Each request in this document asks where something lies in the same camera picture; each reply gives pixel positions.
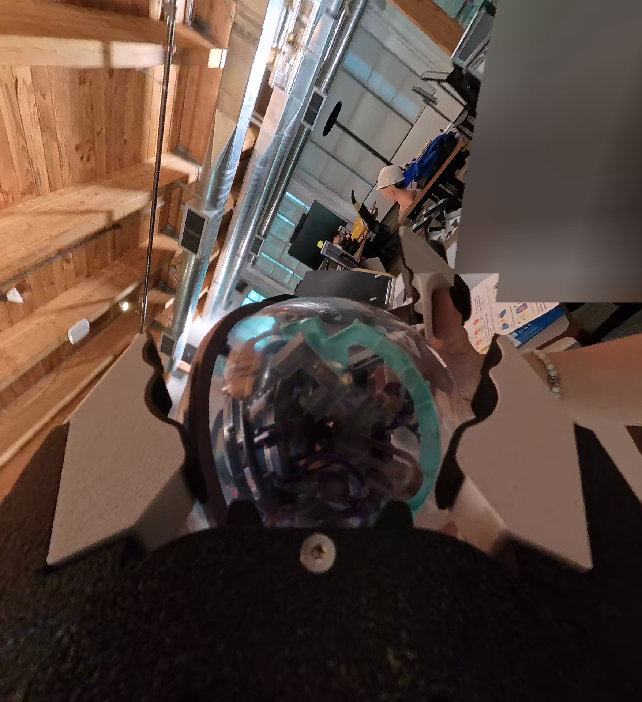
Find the person's right forearm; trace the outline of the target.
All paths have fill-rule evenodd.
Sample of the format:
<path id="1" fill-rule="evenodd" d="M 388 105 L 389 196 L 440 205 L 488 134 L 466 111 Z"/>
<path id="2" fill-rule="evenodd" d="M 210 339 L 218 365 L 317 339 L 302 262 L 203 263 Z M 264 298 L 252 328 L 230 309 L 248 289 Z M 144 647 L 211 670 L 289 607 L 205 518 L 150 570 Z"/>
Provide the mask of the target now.
<path id="1" fill-rule="evenodd" d="M 642 426 L 642 334 L 556 352 L 551 360 L 576 424 Z"/>

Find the black monitor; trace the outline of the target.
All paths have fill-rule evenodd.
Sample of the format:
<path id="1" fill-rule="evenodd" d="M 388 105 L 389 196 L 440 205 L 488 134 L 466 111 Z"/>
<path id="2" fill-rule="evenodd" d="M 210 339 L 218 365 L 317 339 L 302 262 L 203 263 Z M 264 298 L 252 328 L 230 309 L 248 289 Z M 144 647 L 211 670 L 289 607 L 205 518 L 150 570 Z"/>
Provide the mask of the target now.
<path id="1" fill-rule="evenodd" d="M 324 242 L 332 242 L 339 228 L 346 227 L 347 223 L 325 205 L 314 201 L 290 237 L 288 254 L 308 269 L 318 269 L 324 261 Z"/>

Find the round metal duct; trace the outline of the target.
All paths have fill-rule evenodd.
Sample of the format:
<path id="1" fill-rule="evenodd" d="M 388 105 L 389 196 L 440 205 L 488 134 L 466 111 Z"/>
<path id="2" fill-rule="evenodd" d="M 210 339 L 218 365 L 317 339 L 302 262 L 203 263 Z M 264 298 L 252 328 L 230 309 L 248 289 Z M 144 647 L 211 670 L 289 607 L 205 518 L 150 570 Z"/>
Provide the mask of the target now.
<path id="1" fill-rule="evenodd" d="M 203 160 L 204 170 L 196 196 L 189 202 L 196 211 L 207 215 L 208 223 L 200 237 L 199 250 L 197 253 L 185 250 L 177 271 L 176 294 L 168 327 L 173 347 L 166 358 L 167 374 L 177 369 L 187 344 L 283 2 L 237 1 L 236 4 L 213 130 Z"/>

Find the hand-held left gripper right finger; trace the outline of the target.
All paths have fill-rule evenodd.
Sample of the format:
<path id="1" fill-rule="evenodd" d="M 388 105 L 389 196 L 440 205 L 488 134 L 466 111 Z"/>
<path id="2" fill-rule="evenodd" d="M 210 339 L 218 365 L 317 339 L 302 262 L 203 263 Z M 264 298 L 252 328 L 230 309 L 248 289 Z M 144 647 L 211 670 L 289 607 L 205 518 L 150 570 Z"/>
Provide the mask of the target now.
<path id="1" fill-rule="evenodd" d="M 495 337 L 473 417 L 451 437 L 435 502 L 469 544 L 498 555 L 511 543 L 592 569 L 574 422 L 548 362 Z"/>

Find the blue jacket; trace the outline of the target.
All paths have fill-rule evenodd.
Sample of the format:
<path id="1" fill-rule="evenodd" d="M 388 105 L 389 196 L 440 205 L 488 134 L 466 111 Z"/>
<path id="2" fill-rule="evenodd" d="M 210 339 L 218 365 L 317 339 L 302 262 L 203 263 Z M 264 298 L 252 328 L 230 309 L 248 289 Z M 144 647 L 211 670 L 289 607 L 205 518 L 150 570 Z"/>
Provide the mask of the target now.
<path id="1" fill-rule="evenodd" d="M 422 151 L 413 158 L 404 170 L 404 185 L 430 179 L 452 153 L 459 138 L 455 132 L 440 133 L 431 142 L 426 143 Z"/>

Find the printed instruction sheet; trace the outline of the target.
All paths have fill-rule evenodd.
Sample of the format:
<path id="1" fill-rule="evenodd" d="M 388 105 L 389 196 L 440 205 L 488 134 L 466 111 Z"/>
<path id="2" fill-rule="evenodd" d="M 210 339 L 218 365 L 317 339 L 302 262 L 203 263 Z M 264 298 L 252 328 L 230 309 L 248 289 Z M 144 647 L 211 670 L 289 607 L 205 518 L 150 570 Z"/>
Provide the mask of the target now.
<path id="1" fill-rule="evenodd" d="M 471 345 L 485 355 L 495 336 L 525 346 L 565 316 L 559 303 L 498 302 L 499 276 L 487 277 L 470 292 L 471 316 L 464 324 Z"/>

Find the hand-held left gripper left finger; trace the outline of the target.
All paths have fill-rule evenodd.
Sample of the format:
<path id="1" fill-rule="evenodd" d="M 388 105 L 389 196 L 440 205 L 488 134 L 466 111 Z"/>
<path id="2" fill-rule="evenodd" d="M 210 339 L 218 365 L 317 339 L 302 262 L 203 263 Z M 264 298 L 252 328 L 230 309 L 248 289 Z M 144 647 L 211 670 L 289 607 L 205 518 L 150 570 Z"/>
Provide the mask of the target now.
<path id="1" fill-rule="evenodd" d="M 69 419 L 47 565 L 132 539 L 146 551 L 209 527 L 153 340 L 138 334 Z"/>

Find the person's right hand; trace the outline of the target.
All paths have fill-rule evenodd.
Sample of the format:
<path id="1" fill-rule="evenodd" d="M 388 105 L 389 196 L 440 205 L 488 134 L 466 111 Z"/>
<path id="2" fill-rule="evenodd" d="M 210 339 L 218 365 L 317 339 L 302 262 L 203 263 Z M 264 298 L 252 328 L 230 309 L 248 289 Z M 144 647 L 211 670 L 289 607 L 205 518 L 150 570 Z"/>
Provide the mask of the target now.
<path id="1" fill-rule="evenodd" d="M 482 379 L 484 356 L 470 344 L 462 316 L 447 289 L 432 295 L 431 346 L 450 371 L 457 398 L 470 411 Z"/>

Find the clear plastic maze ball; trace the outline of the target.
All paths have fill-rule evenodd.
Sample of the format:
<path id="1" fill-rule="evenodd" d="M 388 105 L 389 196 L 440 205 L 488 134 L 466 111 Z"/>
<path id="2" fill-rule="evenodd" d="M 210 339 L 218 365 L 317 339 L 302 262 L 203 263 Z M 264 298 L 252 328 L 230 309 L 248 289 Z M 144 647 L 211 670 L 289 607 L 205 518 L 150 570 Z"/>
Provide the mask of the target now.
<path id="1" fill-rule="evenodd" d="M 183 420 L 207 528 L 234 502 L 262 525 L 420 521 L 435 499 L 455 382 L 420 331 L 343 298 L 270 299 L 215 323 L 192 360 Z"/>

